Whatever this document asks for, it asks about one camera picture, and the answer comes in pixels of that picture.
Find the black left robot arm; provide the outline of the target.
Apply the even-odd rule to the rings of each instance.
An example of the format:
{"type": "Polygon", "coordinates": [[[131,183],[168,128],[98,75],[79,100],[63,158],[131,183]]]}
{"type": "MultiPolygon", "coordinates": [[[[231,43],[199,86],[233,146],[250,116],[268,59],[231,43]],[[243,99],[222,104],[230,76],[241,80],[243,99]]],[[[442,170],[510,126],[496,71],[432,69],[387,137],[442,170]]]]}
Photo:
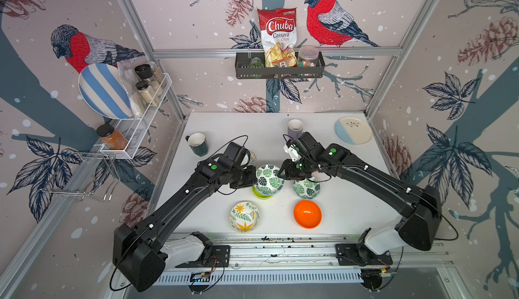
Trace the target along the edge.
{"type": "Polygon", "coordinates": [[[223,153],[198,162],[187,182],[161,207],[135,226],[123,223],[114,233],[113,264],[138,292],[150,288],[166,269],[225,266],[212,253],[213,243],[200,232],[167,245],[173,231],[205,199],[220,187],[252,187],[256,168],[250,164],[250,151],[229,142],[223,153]]]}

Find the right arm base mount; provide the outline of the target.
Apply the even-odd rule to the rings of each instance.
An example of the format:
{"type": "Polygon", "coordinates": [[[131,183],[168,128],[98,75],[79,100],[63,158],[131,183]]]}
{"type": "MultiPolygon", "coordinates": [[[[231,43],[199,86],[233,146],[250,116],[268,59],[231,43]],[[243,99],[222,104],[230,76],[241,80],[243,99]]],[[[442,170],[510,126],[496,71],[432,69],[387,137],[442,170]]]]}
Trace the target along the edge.
{"type": "Polygon", "coordinates": [[[334,246],[335,257],[340,266],[385,266],[393,265],[393,259],[389,252],[382,255],[374,254],[369,249],[356,244],[340,243],[334,246]]]}

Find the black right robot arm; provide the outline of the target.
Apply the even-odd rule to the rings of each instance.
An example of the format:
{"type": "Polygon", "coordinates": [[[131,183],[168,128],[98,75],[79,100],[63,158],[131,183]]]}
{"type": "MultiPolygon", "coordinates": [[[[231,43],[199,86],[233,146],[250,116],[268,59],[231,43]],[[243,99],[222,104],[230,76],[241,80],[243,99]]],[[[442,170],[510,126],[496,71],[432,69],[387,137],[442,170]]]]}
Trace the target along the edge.
{"type": "Polygon", "coordinates": [[[289,159],[277,173],[283,180],[305,180],[314,172],[349,181],[399,213],[399,217],[383,227],[368,228],[354,248],[363,264],[391,249],[411,246],[421,251],[433,247],[443,219],[439,191],[407,184],[362,161],[345,147],[332,143],[323,147],[312,134],[305,132],[284,146],[289,159]]]}

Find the blue yellow patterned bowl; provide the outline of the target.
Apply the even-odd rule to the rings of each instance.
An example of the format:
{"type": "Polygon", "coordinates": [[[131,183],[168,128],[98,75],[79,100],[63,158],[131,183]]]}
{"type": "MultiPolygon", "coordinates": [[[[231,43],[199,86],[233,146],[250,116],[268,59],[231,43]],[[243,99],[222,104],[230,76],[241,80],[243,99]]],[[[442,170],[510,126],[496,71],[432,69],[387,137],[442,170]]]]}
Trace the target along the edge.
{"type": "Polygon", "coordinates": [[[254,152],[250,152],[250,155],[249,155],[249,162],[248,162],[248,165],[253,165],[253,166],[256,166],[257,165],[257,157],[255,155],[254,152]]]}

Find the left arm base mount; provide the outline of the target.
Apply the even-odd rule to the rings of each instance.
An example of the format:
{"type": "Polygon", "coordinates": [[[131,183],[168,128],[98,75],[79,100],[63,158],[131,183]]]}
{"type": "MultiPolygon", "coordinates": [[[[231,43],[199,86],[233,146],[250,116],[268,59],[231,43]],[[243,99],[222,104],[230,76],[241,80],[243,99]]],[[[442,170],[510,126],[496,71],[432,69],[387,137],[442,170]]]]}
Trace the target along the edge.
{"type": "Polygon", "coordinates": [[[217,267],[227,268],[229,265],[229,258],[231,254],[231,247],[229,245],[211,246],[204,249],[201,257],[196,261],[182,263],[176,265],[176,268],[194,268],[194,267],[212,267],[216,264],[217,267]]]}

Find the yellow flower bowl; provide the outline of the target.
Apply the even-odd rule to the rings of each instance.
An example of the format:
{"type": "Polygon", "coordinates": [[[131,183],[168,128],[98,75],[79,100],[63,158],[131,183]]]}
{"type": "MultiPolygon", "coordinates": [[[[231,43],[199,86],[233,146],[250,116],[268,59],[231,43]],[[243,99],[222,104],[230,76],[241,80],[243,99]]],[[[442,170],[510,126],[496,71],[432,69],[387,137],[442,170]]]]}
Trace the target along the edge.
{"type": "Polygon", "coordinates": [[[234,231],[239,233],[254,231],[259,222],[260,211],[252,202],[243,201],[231,209],[229,223],[234,231]]]}

